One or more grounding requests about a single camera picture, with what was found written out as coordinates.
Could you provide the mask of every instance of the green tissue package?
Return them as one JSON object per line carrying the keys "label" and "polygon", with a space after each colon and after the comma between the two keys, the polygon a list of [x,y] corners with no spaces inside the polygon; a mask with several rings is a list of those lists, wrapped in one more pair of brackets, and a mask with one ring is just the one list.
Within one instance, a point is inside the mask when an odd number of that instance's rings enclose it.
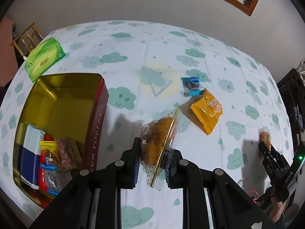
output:
{"label": "green tissue package", "polygon": [[40,43],[32,50],[25,61],[25,70],[32,82],[42,75],[48,68],[65,56],[59,42],[51,37]]}

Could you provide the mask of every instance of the blue and white package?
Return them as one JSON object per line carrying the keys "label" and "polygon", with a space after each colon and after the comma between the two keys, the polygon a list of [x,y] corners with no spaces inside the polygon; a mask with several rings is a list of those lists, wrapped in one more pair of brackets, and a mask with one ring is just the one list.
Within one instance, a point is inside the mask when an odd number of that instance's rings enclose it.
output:
{"label": "blue and white package", "polygon": [[54,165],[40,164],[43,181],[47,192],[58,195],[60,191],[72,180],[70,171],[58,171]]}
{"label": "blue and white package", "polygon": [[184,96],[202,95],[204,87],[200,84],[200,77],[182,77]]}
{"label": "blue and white package", "polygon": [[39,189],[38,173],[41,155],[40,140],[45,132],[28,123],[21,155],[21,180],[33,189]]}

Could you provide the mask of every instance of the human hand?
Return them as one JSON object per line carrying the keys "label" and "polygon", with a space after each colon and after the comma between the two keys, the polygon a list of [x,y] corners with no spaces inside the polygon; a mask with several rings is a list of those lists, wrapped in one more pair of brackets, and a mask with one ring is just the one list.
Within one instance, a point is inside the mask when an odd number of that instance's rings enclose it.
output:
{"label": "human hand", "polygon": [[274,197],[271,197],[271,202],[273,205],[273,209],[271,210],[268,217],[274,223],[280,219],[281,214],[284,211],[286,201],[282,203],[280,198],[277,195],[275,195]]}

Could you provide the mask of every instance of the blue candy wrapper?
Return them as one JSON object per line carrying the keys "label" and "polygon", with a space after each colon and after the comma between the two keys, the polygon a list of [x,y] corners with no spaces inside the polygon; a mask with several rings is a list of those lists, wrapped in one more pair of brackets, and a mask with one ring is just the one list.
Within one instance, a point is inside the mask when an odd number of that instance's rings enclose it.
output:
{"label": "blue candy wrapper", "polygon": [[202,95],[204,87],[200,84],[200,77],[182,77],[184,96]]}

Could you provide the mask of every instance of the pink curtain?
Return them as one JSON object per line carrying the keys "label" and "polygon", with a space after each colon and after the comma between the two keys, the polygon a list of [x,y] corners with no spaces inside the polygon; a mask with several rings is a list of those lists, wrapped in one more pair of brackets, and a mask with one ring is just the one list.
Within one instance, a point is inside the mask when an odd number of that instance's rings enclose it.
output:
{"label": "pink curtain", "polygon": [[4,87],[18,71],[12,36],[13,22],[6,16],[0,22],[0,86]]}

